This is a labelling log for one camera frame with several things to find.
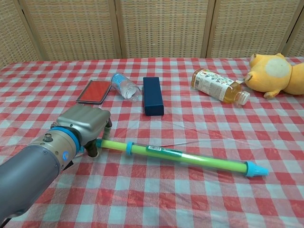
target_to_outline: woven partition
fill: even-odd
[[[304,11],[295,26],[288,43],[290,42],[290,49],[287,56],[298,57],[304,56]]]
[[[13,0],[1,0],[0,69],[10,63],[39,59],[25,25]]]
[[[113,0],[21,2],[49,60],[88,60],[121,56]]]
[[[123,57],[200,57],[208,2],[116,0]]]
[[[218,0],[207,57],[281,52],[301,4],[301,0]]]

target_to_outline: yellow stuffed animal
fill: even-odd
[[[281,90],[293,95],[304,94],[304,63],[291,66],[285,57],[253,54],[250,58],[250,72],[245,84],[256,91],[264,92],[264,98],[273,98]]]

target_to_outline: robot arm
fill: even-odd
[[[0,224],[25,213],[81,146],[96,157],[96,138],[109,124],[109,111],[75,105],[45,135],[0,165]]]

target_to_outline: tablecloth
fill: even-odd
[[[287,58],[291,64],[304,57]],[[191,88],[192,73],[207,68],[233,80],[248,58],[138,58],[15,63],[0,71],[0,163],[44,134],[76,103],[91,79],[114,73],[140,88],[161,82],[164,116],[146,116],[111,89],[99,107],[111,112],[110,137],[214,156],[253,161],[264,178],[160,161],[103,149],[96,159],[74,159],[35,204],[8,228],[303,227],[304,98],[280,93],[225,104]]]

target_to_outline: blue box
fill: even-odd
[[[159,77],[143,78],[143,102],[146,115],[163,115],[163,101]]]

